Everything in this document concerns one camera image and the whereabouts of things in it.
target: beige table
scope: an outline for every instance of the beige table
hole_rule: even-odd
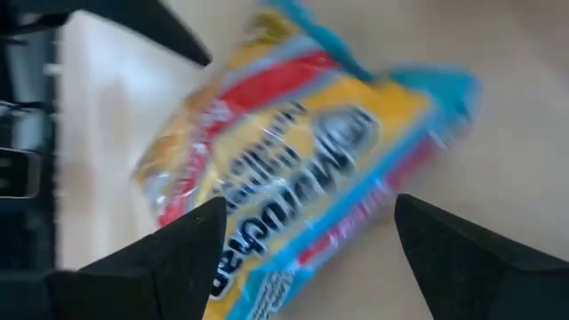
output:
[[[408,191],[569,260],[569,56],[560,54],[569,49],[569,8],[562,0],[310,2],[372,68],[451,63],[479,75],[485,87],[477,126]],[[171,3],[220,61],[240,33],[251,0]],[[135,36],[75,18],[78,28],[65,32],[60,102],[76,119],[60,132],[60,261],[69,267],[153,228],[140,199],[129,193],[128,170],[164,121],[164,111],[204,76]],[[81,56],[72,58],[72,52]],[[106,68],[100,68],[101,56]],[[115,107],[124,113],[114,115]],[[430,314],[395,225],[387,221],[333,259],[281,317],[406,320]]]

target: food package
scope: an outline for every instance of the food package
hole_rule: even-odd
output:
[[[267,319],[470,123],[475,80],[395,68],[371,82],[290,0],[265,2],[225,70],[185,101],[141,159],[163,226],[227,200],[204,319]]]

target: clear plastic wrap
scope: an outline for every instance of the clear plastic wrap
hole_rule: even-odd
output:
[[[290,1],[186,101],[135,173],[160,225],[213,196],[228,228],[205,319],[266,319],[469,123],[475,81],[399,68],[374,83]]]

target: plastic bag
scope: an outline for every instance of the plastic bag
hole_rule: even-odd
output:
[[[135,173],[161,225],[227,199],[205,319],[277,312],[469,124],[468,74],[400,68],[367,84],[323,30],[290,1],[265,3],[227,69],[188,99]]]

